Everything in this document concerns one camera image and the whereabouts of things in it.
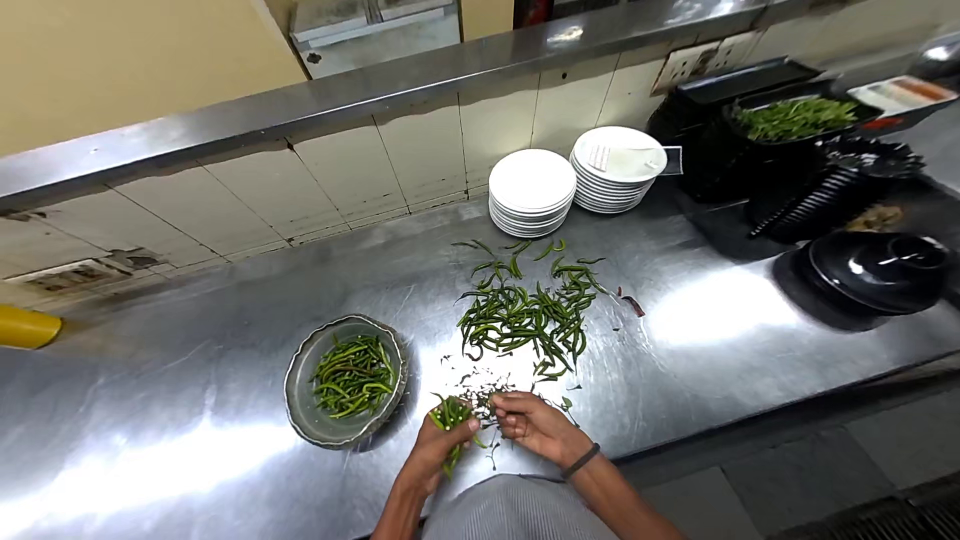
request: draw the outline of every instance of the person's left hand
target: person's left hand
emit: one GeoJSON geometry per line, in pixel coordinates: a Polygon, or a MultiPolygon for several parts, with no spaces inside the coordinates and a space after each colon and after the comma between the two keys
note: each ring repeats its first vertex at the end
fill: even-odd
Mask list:
{"type": "Polygon", "coordinates": [[[433,495],[440,485],[441,467],[446,455],[458,444],[468,443],[479,429],[480,421],[473,416],[450,431],[441,430],[429,416],[424,416],[417,442],[403,464],[399,478],[424,497],[433,495]]]}

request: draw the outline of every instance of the gray striped shirt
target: gray striped shirt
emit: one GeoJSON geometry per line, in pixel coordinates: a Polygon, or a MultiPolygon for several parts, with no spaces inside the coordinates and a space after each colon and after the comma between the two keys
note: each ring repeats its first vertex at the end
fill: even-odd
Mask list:
{"type": "Polygon", "coordinates": [[[616,540],[565,483],[498,475],[427,518],[423,540],[616,540]]]}

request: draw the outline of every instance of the bracelet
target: bracelet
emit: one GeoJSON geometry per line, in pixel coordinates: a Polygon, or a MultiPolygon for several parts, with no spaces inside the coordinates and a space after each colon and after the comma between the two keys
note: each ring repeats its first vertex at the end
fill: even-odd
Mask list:
{"type": "Polygon", "coordinates": [[[583,457],[577,459],[577,461],[573,465],[570,465],[568,469],[563,471],[560,476],[563,477],[564,480],[569,479],[597,454],[600,454],[600,445],[598,443],[593,443],[593,448],[584,454],[583,457]]]}

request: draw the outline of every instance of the person's right hand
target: person's right hand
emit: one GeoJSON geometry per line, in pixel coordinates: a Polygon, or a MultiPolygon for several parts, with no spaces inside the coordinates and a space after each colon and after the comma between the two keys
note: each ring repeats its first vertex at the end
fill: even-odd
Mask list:
{"type": "Polygon", "coordinates": [[[561,469],[573,465],[593,446],[562,412],[530,392],[493,394],[492,399],[503,436],[561,469]]]}

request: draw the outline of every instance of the black bowl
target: black bowl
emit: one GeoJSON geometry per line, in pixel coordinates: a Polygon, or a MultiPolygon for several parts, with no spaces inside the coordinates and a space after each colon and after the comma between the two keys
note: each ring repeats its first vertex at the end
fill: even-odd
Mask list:
{"type": "Polygon", "coordinates": [[[950,250],[928,236],[841,232],[806,244],[795,267],[844,311],[893,316],[936,304],[952,259],[950,250]]]}

